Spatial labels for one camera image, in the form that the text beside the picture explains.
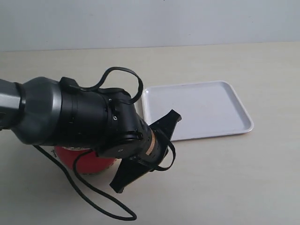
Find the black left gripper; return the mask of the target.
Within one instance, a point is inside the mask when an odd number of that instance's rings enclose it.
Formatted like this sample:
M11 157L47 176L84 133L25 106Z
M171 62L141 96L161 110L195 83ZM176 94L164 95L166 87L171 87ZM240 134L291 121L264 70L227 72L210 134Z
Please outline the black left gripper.
M143 143L139 146L135 157L121 160L118 170L110 183L110 187L118 194L124 188L142 177L150 170L149 164L160 164L167 152L167 144L172 139L181 115L171 110L162 118L148 126Z

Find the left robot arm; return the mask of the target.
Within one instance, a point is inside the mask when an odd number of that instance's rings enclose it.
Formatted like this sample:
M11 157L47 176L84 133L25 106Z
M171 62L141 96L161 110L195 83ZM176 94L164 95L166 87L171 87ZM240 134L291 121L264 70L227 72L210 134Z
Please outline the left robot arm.
M1 80L0 127L24 144L91 149L117 158L110 184L116 193L160 163L172 147L181 116L171 110L148 125L121 88L80 90L75 80L37 77L23 84Z

